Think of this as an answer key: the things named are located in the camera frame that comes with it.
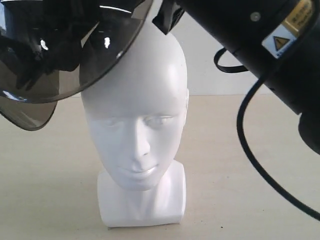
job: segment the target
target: mannequin nose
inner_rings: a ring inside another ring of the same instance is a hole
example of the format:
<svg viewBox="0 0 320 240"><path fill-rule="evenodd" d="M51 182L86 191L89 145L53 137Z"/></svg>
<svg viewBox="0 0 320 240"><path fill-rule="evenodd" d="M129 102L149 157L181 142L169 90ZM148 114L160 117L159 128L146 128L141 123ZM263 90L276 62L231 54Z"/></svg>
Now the mannequin nose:
<svg viewBox="0 0 320 240"><path fill-rule="evenodd" d="M139 160L141 157L150 152L150 144L148 143L147 133L144 124L140 121L135 123L134 127L134 145L133 158Z"/></svg>

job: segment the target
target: table surface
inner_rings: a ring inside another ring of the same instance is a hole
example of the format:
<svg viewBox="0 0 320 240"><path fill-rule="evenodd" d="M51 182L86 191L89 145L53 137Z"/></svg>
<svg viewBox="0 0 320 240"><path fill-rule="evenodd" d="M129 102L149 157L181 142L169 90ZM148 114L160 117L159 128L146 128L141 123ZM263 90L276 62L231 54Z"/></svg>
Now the table surface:
<svg viewBox="0 0 320 240"><path fill-rule="evenodd" d="M193 96L176 160L184 164L181 224L105 227L97 200L101 162L79 97L27 132L0 119L2 240L317 240L320 222L278 195L254 170L237 137L243 96ZM320 210L320 156L298 134L299 118L273 95L250 104L245 131L254 154L296 197Z"/></svg>

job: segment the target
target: laser warning symbol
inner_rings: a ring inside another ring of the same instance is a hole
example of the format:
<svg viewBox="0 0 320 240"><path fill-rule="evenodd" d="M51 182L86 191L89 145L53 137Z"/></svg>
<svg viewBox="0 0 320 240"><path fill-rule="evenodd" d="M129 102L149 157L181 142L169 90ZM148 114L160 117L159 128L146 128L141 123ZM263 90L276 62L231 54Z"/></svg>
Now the laser warning symbol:
<svg viewBox="0 0 320 240"><path fill-rule="evenodd" d="M273 40L277 51L281 50L288 42L290 42L290 39L279 36L273 36Z"/></svg>

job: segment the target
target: tinted visor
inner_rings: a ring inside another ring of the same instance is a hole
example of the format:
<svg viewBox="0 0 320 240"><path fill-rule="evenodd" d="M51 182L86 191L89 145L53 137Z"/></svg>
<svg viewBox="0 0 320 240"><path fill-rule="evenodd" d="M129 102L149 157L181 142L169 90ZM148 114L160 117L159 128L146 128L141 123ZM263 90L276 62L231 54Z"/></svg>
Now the tinted visor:
<svg viewBox="0 0 320 240"><path fill-rule="evenodd" d="M152 3L1 1L0 96L38 104L56 102L85 90L125 54ZM11 105L18 106L9 102L0 107L3 113L10 112Z"/></svg>

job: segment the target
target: white mannequin head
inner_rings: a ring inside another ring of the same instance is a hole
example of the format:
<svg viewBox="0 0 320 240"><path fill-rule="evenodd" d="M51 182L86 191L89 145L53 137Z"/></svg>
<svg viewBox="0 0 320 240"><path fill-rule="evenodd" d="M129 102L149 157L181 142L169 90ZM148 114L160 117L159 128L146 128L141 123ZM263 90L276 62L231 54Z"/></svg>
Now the white mannequin head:
<svg viewBox="0 0 320 240"><path fill-rule="evenodd" d="M81 97L112 179L129 191L155 187L174 160L187 117L187 65L176 38L146 23L119 63Z"/></svg>

